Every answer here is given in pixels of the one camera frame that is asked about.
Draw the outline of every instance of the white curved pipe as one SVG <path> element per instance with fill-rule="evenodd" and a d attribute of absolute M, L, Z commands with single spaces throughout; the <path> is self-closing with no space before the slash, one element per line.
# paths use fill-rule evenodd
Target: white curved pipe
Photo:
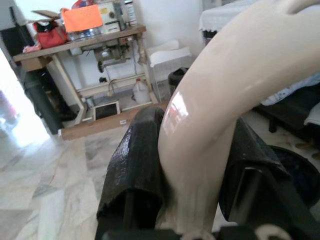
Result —
<path fill-rule="evenodd" d="M 320 70 L 319 0 L 262 0 L 232 20 L 195 60 L 168 105 L 158 150 L 170 188 L 159 228 L 210 231 L 235 121 Z"/>

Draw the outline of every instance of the red bag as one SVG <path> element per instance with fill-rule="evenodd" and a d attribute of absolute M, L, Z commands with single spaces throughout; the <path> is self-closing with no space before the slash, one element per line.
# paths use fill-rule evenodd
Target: red bag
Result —
<path fill-rule="evenodd" d="M 59 46 L 68 41 L 66 31 L 54 21 L 45 26 L 35 22 L 33 27 L 37 32 L 38 41 L 43 49 Z"/>

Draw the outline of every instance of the plastic jug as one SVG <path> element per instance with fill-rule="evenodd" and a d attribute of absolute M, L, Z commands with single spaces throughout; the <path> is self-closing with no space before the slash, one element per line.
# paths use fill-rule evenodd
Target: plastic jug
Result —
<path fill-rule="evenodd" d="M 136 80 L 133 87 L 133 95 L 138 104 L 146 104 L 151 101 L 148 86 L 145 85 L 140 78 Z"/>

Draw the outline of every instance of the marble floor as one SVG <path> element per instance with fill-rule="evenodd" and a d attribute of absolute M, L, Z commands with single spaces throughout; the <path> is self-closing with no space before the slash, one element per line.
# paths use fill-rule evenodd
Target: marble floor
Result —
<path fill-rule="evenodd" d="M 0 239 L 94 239 L 106 169 L 127 127 L 62 141 L 47 132 L 19 84 L 3 91 L 14 110 L 0 105 Z M 8 115 L 14 120 L 6 121 Z M 311 158 L 317 150 L 295 148 L 302 141 L 281 128 L 269 133 L 257 113 L 244 119 L 268 144 L 293 150 L 320 170 Z M 319 203 L 311 212 L 320 221 Z M 218 209 L 213 229 L 224 224 Z"/>

